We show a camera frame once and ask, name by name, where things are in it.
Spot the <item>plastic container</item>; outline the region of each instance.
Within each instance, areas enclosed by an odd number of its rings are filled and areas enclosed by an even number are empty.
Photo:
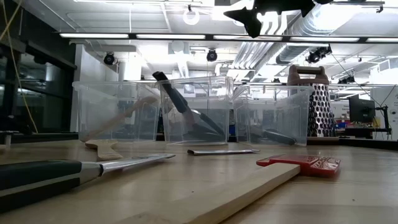
[[[226,144],[231,77],[201,77],[157,83],[169,144]]]
[[[158,89],[138,82],[74,82],[79,139],[154,141],[160,111]]]
[[[307,145],[311,86],[241,86],[233,96],[236,139],[250,145]]]

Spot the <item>wooden table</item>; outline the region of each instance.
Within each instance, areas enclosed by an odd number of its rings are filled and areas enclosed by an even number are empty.
[[[226,146],[206,146],[221,149]],[[247,148],[229,144],[230,149]],[[262,147],[259,154],[189,156],[193,147],[163,142],[118,144],[124,156],[169,152],[177,156],[104,176],[69,193],[0,215],[0,223],[113,223],[153,205],[242,178],[256,160],[277,154],[333,156],[342,160],[335,179],[295,177],[225,223],[398,223],[398,152],[346,146]],[[0,163],[41,159],[95,160],[78,141],[13,145]]]

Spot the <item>wooden spatula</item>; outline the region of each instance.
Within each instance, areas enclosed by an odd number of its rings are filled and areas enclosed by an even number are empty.
[[[117,140],[90,140],[86,146],[90,149],[97,149],[97,159],[99,161],[111,161],[122,159],[123,156],[112,149],[112,146],[118,143]]]

